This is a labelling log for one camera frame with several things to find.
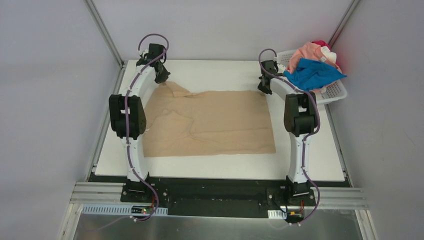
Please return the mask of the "beige t shirt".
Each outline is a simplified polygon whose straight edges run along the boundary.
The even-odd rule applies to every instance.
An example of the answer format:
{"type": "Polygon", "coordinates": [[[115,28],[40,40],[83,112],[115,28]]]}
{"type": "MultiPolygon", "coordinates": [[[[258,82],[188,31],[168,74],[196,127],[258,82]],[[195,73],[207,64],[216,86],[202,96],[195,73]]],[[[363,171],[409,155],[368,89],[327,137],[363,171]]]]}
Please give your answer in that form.
{"type": "Polygon", "coordinates": [[[188,157],[276,152],[266,96],[260,91],[192,93],[160,84],[144,109],[145,157],[188,157]]]}

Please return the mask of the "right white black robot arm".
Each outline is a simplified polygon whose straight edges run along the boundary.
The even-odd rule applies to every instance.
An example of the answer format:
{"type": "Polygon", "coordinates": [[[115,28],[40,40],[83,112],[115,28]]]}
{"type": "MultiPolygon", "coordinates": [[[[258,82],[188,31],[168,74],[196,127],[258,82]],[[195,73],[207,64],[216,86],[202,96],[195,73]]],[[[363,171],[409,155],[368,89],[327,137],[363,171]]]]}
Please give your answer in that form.
{"type": "Polygon", "coordinates": [[[308,174],[309,148],[312,135],[320,129],[315,95],[295,87],[278,72],[274,60],[260,61],[258,90],[276,93],[284,100],[283,125],[290,137],[290,164],[281,194],[282,202],[300,205],[310,199],[312,181],[308,174]]]}

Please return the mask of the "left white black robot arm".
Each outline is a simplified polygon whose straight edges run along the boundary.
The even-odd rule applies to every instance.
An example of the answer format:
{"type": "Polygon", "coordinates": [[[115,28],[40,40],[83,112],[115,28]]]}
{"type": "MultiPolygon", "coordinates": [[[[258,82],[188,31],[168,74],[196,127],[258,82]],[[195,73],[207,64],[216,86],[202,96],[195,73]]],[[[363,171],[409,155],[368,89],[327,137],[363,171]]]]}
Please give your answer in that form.
{"type": "Polygon", "coordinates": [[[147,117],[142,99],[151,85],[168,80],[170,72],[164,66],[168,49],[167,46],[151,43],[147,50],[142,51],[128,86],[108,99],[110,126],[120,138],[127,158],[126,186],[143,203],[152,198],[153,189],[146,181],[149,171],[142,138],[147,129],[147,117]]]}

